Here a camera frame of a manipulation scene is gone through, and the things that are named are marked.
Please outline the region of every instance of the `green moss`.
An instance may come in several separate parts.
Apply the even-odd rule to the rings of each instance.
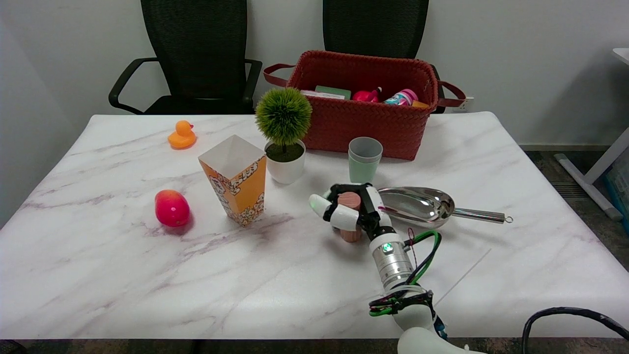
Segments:
[[[255,121],[269,141],[289,146],[308,133],[312,111],[310,102],[299,90],[271,89],[260,99]]]

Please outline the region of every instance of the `carpet floor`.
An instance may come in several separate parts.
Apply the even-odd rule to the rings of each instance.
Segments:
[[[555,152],[527,152],[546,178],[555,184],[574,182],[553,158]],[[565,152],[570,160],[587,171],[601,156],[600,152]],[[569,197],[566,201],[600,238],[616,259],[629,270],[629,237],[622,225],[613,222],[588,197]],[[31,354],[144,354],[189,353],[192,341],[186,340],[63,340],[25,341]],[[519,338],[453,338],[458,346],[468,344],[471,350],[488,354],[519,354]],[[395,354],[397,340],[291,340],[291,341],[205,341],[201,348],[207,354]],[[601,338],[533,338],[531,354],[602,354],[629,353],[624,340]],[[0,344],[0,353],[11,353],[10,344]]]

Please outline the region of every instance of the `popcorn box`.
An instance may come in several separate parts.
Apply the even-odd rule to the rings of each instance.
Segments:
[[[267,156],[237,135],[199,156],[227,216],[247,226],[264,211]]]

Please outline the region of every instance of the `robotic hand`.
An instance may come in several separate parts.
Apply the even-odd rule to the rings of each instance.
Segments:
[[[338,196],[348,191],[360,195],[359,210],[338,204]],[[314,212],[333,227],[354,231],[358,225],[367,233],[369,252],[384,290],[399,297],[390,312],[404,331],[398,341],[399,354],[482,354],[470,351],[467,345],[461,349],[444,340],[445,328],[432,307],[432,292],[409,284],[414,269],[405,240],[393,229],[391,219],[383,212],[382,198],[370,183],[333,185],[323,196],[311,195],[309,202]]]

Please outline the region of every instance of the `chair armrest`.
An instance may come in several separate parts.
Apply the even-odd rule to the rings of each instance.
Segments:
[[[439,81],[439,73],[437,72],[437,68],[430,64],[430,66],[433,67],[433,71],[435,72],[435,76],[437,77],[437,81]],[[439,98],[445,98],[445,96],[443,95],[443,87],[439,86],[439,93],[437,95]],[[445,107],[439,107],[437,106],[437,109],[435,109],[435,111],[433,113],[435,114],[442,114],[443,112],[445,112]]]
[[[249,69],[247,83],[245,83],[245,91],[242,95],[242,102],[247,106],[253,106],[253,92],[255,91],[255,86],[258,84],[260,71],[262,71],[262,62],[252,59],[245,59],[245,63],[251,64],[251,68]]]
[[[111,88],[111,91],[109,92],[109,104],[113,107],[120,108],[125,111],[129,111],[133,114],[142,114],[142,111],[131,106],[123,105],[122,103],[118,102],[118,97],[120,96],[120,93],[122,92],[122,89],[125,87],[127,81],[129,81],[129,79],[131,78],[131,75],[133,75],[133,73],[140,67],[140,65],[142,65],[142,63],[156,62],[156,61],[157,61],[157,58],[141,58],[141,59],[135,59],[134,61],[132,61],[131,64],[129,64],[129,66],[126,67],[125,71],[122,72],[118,80],[116,80],[114,87]]]

